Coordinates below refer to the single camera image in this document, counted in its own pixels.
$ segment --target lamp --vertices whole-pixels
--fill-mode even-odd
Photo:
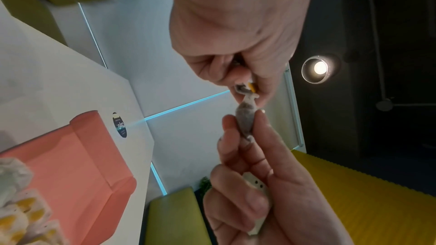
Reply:
[[[308,83],[320,84],[336,74],[339,66],[339,59],[333,55],[313,56],[303,63],[301,75]]]

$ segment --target circular label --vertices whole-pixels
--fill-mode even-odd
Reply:
[[[127,129],[126,129],[126,126],[124,125],[124,122],[121,119],[121,117],[116,112],[114,112],[112,114],[112,119],[114,121],[114,125],[115,125],[115,128],[117,129],[118,133],[121,135],[121,137],[126,138],[127,137]]]

